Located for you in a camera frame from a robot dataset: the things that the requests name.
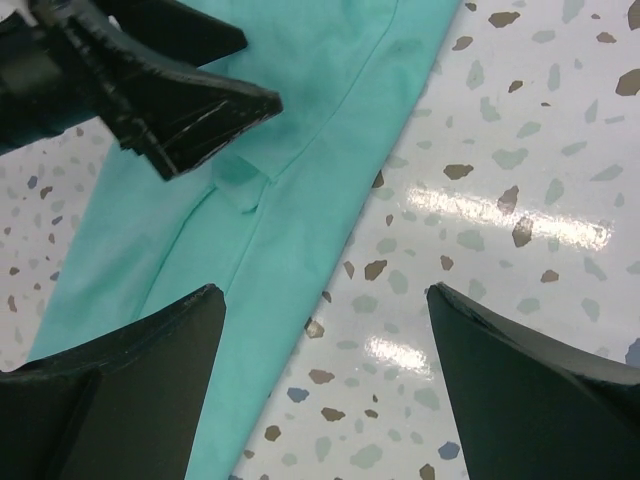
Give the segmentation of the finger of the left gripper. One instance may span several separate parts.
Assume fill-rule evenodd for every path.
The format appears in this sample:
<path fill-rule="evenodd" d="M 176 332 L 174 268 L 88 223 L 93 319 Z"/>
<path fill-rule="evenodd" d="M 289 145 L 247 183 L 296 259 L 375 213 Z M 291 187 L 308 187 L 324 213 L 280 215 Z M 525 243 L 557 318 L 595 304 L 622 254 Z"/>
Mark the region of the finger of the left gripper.
<path fill-rule="evenodd" d="M 245 49 L 244 32 L 233 25 L 171 0 L 101 0 L 106 16 L 135 40 L 171 59 L 196 67 Z"/>
<path fill-rule="evenodd" d="M 124 32 L 97 1 L 40 1 L 56 62 L 114 124 L 123 149 L 171 180 L 192 171 L 247 130 L 283 110 L 279 94 L 164 56 Z"/>

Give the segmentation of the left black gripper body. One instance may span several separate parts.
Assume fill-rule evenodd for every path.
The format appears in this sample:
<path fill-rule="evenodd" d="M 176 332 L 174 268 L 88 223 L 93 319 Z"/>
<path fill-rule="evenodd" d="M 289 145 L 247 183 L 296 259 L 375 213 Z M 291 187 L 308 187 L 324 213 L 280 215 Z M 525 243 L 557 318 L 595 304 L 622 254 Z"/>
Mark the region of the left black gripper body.
<path fill-rule="evenodd" d="M 1 3 L 1 153 L 58 137 L 94 117 L 116 134 L 82 96 L 78 77 L 56 62 L 48 31 L 30 6 Z"/>

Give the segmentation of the mint green t shirt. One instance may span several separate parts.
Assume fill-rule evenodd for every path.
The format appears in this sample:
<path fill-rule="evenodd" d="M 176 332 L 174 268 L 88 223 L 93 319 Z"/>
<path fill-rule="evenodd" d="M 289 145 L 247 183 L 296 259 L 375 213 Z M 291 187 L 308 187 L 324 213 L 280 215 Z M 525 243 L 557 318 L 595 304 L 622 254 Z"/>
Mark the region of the mint green t shirt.
<path fill-rule="evenodd" d="M 170 182 L 131 153 L 103 163 L 30 355 L 41 358 L 212 283 L 227 306 L 187 468 L 233 471 L 391 153 L 454 1 L 198 1 L 249 45 L 219 74 L 283 112 Z"/>

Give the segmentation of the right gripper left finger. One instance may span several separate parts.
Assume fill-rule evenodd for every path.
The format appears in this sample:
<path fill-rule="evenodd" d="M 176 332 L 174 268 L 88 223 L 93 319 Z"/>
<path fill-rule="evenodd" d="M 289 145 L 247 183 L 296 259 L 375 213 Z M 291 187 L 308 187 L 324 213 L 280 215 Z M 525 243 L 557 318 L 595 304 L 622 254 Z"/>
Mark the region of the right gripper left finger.
<path fill-rule="evenodd" d="M 208 284 L 2 373 L 2 478 L 185 478 L 225 314 Z"/>

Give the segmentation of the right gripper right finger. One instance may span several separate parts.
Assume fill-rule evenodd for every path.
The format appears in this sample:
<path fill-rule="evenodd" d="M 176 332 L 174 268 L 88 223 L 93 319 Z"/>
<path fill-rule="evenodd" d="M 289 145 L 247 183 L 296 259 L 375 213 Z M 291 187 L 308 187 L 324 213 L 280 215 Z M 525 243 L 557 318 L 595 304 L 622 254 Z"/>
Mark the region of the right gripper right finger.
<path fill-rule="evenodd" d="M 438 283 L 426 299 L 472 479 L 636 479 L 639 370 Z"/>

